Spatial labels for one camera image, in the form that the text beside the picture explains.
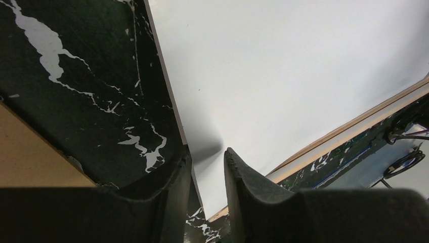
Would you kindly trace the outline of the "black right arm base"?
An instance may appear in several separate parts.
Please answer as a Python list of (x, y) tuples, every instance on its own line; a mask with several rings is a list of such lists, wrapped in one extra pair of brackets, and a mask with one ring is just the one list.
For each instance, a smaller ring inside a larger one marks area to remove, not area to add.
[[(420, 125), (424, 130), (405, 134), (407, 128), (413, 125)], [(428, 141), (428, 137), (423, 136), (423, 133), (428, 133), (428, 100), (417, 101), (403, 111), (386, 129), (383, 138), (390, 145), (405, 139)]]

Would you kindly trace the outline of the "brown cardboard backing board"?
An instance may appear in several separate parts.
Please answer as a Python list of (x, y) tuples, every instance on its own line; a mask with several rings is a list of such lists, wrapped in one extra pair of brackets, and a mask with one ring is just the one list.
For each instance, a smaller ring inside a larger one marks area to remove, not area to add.
[(1, 104), (1, 187), (95, 187), (43, 137)]

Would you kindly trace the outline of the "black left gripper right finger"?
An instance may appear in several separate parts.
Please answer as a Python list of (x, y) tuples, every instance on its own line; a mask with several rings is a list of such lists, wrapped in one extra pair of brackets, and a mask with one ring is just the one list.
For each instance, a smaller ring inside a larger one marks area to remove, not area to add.
[(291, 192), (224, 154), (232, 242), (428, 242), (428, 202), (407, 189)]

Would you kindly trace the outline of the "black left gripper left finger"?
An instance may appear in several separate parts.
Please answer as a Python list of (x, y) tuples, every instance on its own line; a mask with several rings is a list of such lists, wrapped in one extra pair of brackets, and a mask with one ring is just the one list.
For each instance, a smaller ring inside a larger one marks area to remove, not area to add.
[(1, 242), (183, 242), (189, 148), (155, 171), (108, 187), (1, 189)]

